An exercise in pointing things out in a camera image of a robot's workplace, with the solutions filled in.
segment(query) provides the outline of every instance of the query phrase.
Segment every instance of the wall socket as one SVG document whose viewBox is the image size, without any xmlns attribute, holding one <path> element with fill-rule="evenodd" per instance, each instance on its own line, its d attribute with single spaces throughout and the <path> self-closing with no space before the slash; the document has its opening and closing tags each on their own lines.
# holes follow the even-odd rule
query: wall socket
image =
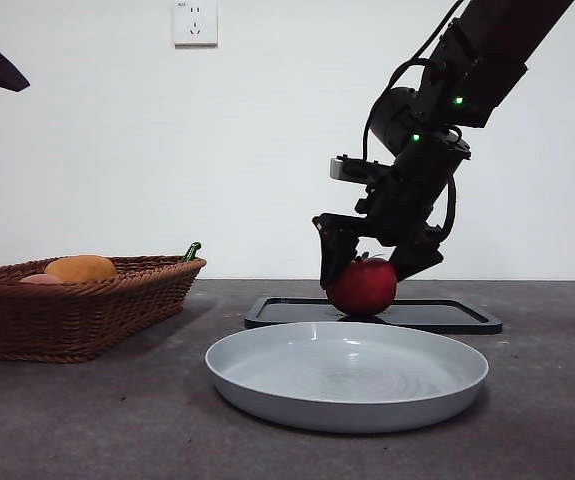
<svg viewBox="0 0 575 480">
<path fill-rule="evenodd" d="M 174 6 L 174 45 L 218 45 L 218 0 L 177 0 Z"/>
</svg>

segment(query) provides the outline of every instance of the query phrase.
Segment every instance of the white plate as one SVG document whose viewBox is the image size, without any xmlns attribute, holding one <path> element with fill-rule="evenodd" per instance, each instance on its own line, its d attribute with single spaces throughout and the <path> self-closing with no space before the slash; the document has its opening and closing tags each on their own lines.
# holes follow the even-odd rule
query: white plate
<svg viewBox="0 0 575 480">
<path fill-rule="evenodd" d="M 487 360 L 441 335 L 370 323 L 312 322 L 230 335 L 205 355 L 216 388 L 253 415 L 299 428 L 392 432 L 465 409 Z"/>
</svg>

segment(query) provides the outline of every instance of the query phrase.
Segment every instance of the gray floor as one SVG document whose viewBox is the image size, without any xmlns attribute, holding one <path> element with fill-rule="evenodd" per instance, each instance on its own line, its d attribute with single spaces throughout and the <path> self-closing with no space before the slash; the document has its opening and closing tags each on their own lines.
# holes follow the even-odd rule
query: gray floor
<svg viewBox="0 0 575 480">
<path fill-rule="evenodd" d="M 203 363 L 261 295 L 310 281 L 199 280 L 185 310 L 79 365 L 0 361 L 0 479 L 575 479 L 575 282 L 407 281 L 504 322 L 454 336 L 490 374 L 441 424 L 368 436 L 276 426 L 229 406 Z"/>
</svg>

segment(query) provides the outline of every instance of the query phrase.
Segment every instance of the woven basket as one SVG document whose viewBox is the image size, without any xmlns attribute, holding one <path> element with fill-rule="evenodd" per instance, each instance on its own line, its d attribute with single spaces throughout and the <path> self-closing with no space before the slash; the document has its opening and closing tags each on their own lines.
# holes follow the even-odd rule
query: woven basket
<svg viewBox="0 0 575 480">
<path fill-rule="evenodd" d="M 0 267 L 0 359 L 85 362 L 183 308 L 206 264 L 181 256 L 110 257 L 118 275 L 60 285 L 19 283 L 55 258 Z"/>
</svg>

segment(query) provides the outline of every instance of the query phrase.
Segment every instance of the black cable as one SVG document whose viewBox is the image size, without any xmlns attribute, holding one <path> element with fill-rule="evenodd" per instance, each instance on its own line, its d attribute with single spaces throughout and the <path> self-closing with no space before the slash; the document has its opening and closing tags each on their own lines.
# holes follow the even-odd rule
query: black cable
<svg viewBox="0 0 575 480">
<path fill-rule="evenodd" d="M 422 46 L 418 49 L 418 51 L 414 54 L 413 57 L 411 58 L 418 58 L 420 57 L 423 52 L 425 51 L 425 49 L 429 46 L 429 44 L 431 42 L 434 41 L 434 38 L 436 38 L 436 36 L 438 36 L 438 34 L 440 33 L 440 31 L 443 29 L 443 27 L 445 26 L 445 24 L 449 21 L 449 18 L 452 16 L 452 14 L 456 11 L 456 9 L 458 7 L 460 7 L 460 4 L 463 3 L 465 0 L 457 0 L 449 9 L 449 11 L 445 14 L 445 16 L 443 17 L 443 19 L 440 21 L 440 23 L 438 24 L 438 26 L 436 27 L 436 29 L 431 33 L 431 35 L 429 36 L 429 38 L 425 41 L 425 43 L 422 44 Z"/>
<path fill-rule="evenodd" d="M 438 237 L 438 242 L 444 241 L 454 226 L 456 220 L 456 181 L 454 177 L 449 177 L 447 181 L 447 213 L 445 214 L 445 223 L 443 223 L 442 231 Z"/>
<path fill-rule="evenodd" d="M 434 39 L 438 36 L 438 34 L 443 29 L 445 24 L 449 21 L 450 17 L 463 2 L 464 0 L 456 0 L 456 2 L 452 5 L 452 7 L 447 11 L 443 19 L 440 21 L 436 29 L 431 33 L 429 38 L 427 38 L 425 43 L 421 45 L 418 51 L 414 53 L 414 55 L 408 61 L 402 63 L 401 65 L 398 66 L 398 68 L 396 68 L 391 78 L 389 79 L 387 87 L 385 88 L 385 90 L 383 90 L 383 92 L 380 94 L 380 96 L 376 99 L 376 101 L 372 105 L 371 110 L 369 111 L 369 116 L 367 117 L 367 122 L 365 123 L 365 129 L 363 130 L 363 160 L 365 161 L 367 160 L 367 139 L 369 137 L 369 127 L 371 126 L 374 111 L 376 110 L 378 104 L 382 101 L 382 98 L 385 96 L 387 91 L 394 86 L 394 84 L 398 81 L 398 79 L 403 75 L 403 73 L 405 73 L 405 71 L 411 65 L 419 65 L 419 63 L 414 63 L 414 61 L 420 59 L 419 57 L 423 54 L 423 52 L 427 49 L 427 47 L 431 44 L 431 42 L 433 42 Z"/>
</svg>

